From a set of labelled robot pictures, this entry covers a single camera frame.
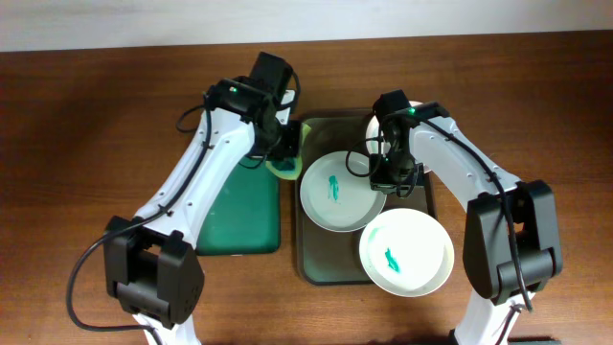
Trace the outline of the pink-white plate with stain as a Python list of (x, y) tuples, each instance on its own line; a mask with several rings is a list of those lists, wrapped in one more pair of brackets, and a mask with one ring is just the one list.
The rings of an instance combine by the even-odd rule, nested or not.
[(379, 153), (379, 150), (383, 150), (384, 153), (387, 153), (391, 145), (387, 141), (383, 141), (381, 145), (375, 140), (375, 137), (378, 136), (378, 128), (379, 121), (375, 115), (372, 115), (370, 118), (370, 122), (366, 128), (365, 138), (368, 139), (366, 143), (366, 149), (369, 154)]

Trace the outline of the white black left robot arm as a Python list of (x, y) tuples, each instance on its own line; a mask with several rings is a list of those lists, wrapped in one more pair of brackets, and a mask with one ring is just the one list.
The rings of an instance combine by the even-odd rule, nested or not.
[(109, 221), (107, 292), (148, 343), (197, 343), (193, 311), (205, 282), (199, 233), (242, 159), (262, 165), (297, 157), (300, 126), (288, 118), (299, 97), (288, 87), (295, 76), (283, 58), (261, 52), (248, 75), (212, 85), (192, 141), (156, 195), (133, 219)]

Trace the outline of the white plate with green stain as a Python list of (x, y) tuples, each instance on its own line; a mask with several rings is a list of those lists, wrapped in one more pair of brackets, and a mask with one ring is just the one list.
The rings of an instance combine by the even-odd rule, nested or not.
[(424, 212), (397, 208), (376, 216), (358, 246), (368, 277), (401, 297), (421, 297), (445, 284), (453, 269), (452, 241), (443, 226)]

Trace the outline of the grey plate with green stain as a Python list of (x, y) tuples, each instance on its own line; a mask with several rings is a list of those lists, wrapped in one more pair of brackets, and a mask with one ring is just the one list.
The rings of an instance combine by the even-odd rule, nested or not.
[(366, 173), (369, 159), (361, 153), (350, 155), (346, 165), (345, 150), (328, 153), (306, 170), (300, 183), (300, 201), (305, 214), (319, 227), (337, 233), (359, 230), (384, 208), (387, 196), (371, 189)]

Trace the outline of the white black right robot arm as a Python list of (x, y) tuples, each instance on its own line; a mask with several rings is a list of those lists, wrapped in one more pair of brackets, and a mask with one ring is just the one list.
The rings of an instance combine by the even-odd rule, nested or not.
[(412, 194), (430, 170), (466, 212), (463, 265), (472, 286), (453, 344), (505, 344), (522, 311), (562, 270), (556, 201), (542, 180), (500, 168), (460, 131), (439, 103), (412, 105), (404, 92), (382, 94), (367, 176), (373, 190)]

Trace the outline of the green yellow sponge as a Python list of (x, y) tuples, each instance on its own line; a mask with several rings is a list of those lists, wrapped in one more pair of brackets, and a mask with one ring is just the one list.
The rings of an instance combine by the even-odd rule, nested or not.
[(303, 145), (311, 127), (292, 120), (282, 130), (281, 143), (266, 159), (265, 167), (280, 179), (297, 180), (303, 169)]

